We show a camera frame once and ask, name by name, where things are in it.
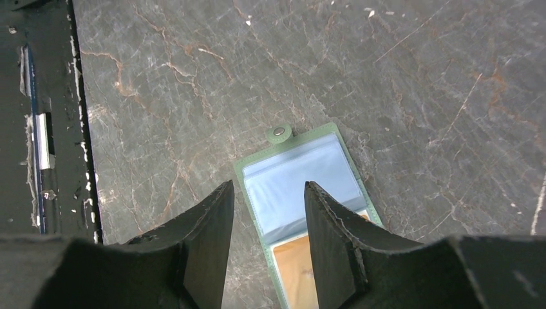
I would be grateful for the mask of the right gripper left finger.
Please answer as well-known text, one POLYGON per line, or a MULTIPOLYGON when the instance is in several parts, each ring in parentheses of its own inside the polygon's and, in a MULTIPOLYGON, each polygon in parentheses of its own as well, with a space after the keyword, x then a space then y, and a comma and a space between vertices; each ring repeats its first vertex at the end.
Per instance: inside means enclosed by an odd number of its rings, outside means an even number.
POLYGON ((1 237, 2 308, 220 308, 234 186, 127 243, 1 237))

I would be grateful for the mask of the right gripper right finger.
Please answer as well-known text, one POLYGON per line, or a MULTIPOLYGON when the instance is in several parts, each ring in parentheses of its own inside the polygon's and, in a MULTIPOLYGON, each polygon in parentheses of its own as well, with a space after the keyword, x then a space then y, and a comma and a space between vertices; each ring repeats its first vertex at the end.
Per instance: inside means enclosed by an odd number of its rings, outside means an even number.
POLYGON ((393 234, 305 184, 320 308, 544 308, 543 236, 393 234))

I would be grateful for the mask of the green card holder wallet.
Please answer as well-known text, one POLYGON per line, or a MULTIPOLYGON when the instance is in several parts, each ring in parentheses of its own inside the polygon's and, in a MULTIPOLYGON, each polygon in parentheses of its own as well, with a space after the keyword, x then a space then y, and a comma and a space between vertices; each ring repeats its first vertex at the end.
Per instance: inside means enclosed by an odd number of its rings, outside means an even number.
POLYGON ((337 125, 327 123, 294 134, 289 124, 267 131, 270 146, 234 164, 272 278, 267 252, 276 230, 306 219, 304 189, 318 183, 338 202, 376 225, 381 219, 367 193, 337 125))

